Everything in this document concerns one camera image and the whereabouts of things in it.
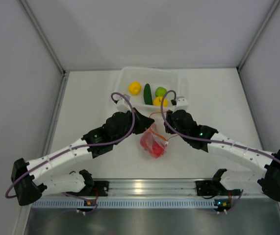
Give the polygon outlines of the clear zip top bag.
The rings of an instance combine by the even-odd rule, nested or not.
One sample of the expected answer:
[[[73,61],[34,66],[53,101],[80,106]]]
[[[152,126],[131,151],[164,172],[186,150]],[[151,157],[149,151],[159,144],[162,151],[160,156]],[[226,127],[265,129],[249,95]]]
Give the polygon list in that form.
[[[160,142],[163,143],[165,145],[169,145],[169,141],[171,138],[175,137],[176,135],[173,134],[167,134],[165,131],[165,127],[164,127],[164,122],[163,122],[163,118],[161,116],[161,112],[154,112],[151,113],[149,115],[150,118],[154,119],[154,123],[150,126],[150,128],[148,128],[144,133],[146,132],[151,132],[153,134],[154,137],[154,141],[156,142]],[[143,150],[150,155],[149,150],[148,149],[144,149]]]

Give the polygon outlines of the yellow fake apple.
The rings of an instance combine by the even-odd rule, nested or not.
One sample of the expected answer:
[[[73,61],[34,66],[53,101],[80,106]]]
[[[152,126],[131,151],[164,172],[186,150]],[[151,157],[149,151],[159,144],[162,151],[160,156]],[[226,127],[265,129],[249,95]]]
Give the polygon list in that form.
[[[154,106],[161,106],[162,99],[163,99],[162,96],[157,96],[157,97],[153,100],[153,105],[154,105]],[[164,101],[163,101],[163,106],[164,106],[164,107],[167,107],[167,106],[168,106],[168,100],[167,100],[166,98],[165,98]]]

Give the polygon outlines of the green fake cucumber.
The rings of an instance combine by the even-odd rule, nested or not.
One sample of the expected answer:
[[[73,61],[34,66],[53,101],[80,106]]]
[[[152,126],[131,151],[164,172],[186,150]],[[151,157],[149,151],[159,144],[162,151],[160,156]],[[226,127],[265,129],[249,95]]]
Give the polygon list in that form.
[[[151,87],[148,83],[145,84],[145,86],[144,86],[143,99],[144,99],[144,103],[146,105],[152,105],[153,104]]]

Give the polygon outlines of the red fake apple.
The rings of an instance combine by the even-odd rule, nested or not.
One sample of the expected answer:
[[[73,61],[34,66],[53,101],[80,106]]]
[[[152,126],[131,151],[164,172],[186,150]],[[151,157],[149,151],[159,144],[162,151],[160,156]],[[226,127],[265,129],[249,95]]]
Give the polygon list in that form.
[[[149,148],[149,153],[153,158],[159,158],[164,155],[167,145],[153,141],[152,146]]]

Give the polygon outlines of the light green fake vegetable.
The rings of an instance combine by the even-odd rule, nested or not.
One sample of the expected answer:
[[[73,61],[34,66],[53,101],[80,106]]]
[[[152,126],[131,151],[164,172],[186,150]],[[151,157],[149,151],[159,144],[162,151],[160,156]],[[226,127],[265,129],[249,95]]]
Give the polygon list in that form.
[[[167,93],[167,89],[164,88],[164,87],[158,87],[156,90],[155,90],[155,96],[156,97],[163,97],[165,94]]]

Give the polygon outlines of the yellow fake lemon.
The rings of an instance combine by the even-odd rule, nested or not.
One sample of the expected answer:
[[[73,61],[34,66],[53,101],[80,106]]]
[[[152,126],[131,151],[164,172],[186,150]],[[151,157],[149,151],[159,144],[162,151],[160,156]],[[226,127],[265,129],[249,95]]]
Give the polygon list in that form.
[[[142,86],[139,82],[134,81],[130,83],[128,91],[131,95],[138,95],[141,92]]]

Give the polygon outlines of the red fake tomato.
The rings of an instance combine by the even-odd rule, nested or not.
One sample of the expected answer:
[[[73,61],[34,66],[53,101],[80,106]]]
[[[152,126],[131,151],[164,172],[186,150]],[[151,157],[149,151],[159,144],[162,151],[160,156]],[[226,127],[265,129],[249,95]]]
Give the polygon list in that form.
[[[141,137],[140,140],[140,145],[144,148],[144,149],[151,149],[153,146],[153,142],[154,142],[154,137],[153,134],[151,132],[146,132],[143,134],[143,136]]]

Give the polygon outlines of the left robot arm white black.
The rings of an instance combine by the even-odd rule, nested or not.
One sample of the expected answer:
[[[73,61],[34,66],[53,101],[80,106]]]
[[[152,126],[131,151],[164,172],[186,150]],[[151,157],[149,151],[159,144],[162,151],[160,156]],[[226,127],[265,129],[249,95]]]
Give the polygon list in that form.
[[[71,193],[86,196],[92,193],[94,181],[83,169],[72,166],[99,157],[131,134],[142,134],[154,123],[136,109],[116,112],[101,127],[89,131],[69,146],[35,160],[16,160],[11,173],[11,188],[20,206],[26,206],[44,195]]]

